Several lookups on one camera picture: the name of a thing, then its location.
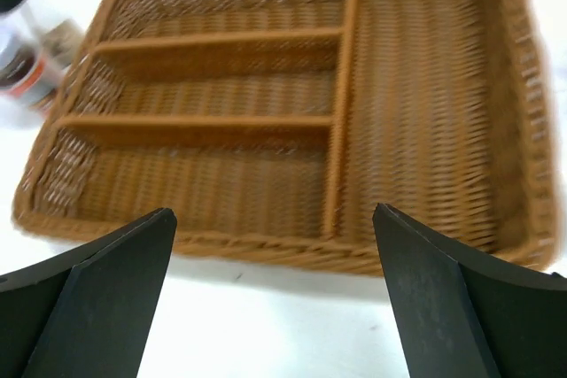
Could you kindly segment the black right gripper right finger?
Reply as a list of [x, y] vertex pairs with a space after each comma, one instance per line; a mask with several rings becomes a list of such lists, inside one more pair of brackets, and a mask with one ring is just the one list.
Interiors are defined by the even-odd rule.
[[564, 377], [566, 279], [517, 266], [388, 204], [377, 248], [412, 377]]

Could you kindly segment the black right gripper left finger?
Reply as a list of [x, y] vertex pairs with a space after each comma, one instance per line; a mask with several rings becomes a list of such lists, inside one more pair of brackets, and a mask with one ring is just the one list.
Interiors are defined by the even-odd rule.
[[177, 219], [159, 208], [1, 277], [3, 377], [135, 377]]

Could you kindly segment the yellow cap red sauce bottle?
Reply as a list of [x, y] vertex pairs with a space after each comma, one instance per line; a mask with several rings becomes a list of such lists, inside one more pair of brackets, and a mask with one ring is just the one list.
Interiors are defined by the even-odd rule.
[[45, 115], [62, 79], [61, 70], [30, 46], [1, 52], [1, 94], [28, 110]]

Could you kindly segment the brown wicker divided tray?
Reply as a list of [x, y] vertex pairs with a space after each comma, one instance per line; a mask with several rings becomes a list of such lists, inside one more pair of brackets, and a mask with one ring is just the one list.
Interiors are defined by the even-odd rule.
[[544, 269], [546, 83], [527, 0], [103, 0], [12, 217], [89, 241], [168, 207], [182, 254], [379, 276], [384, 203]]

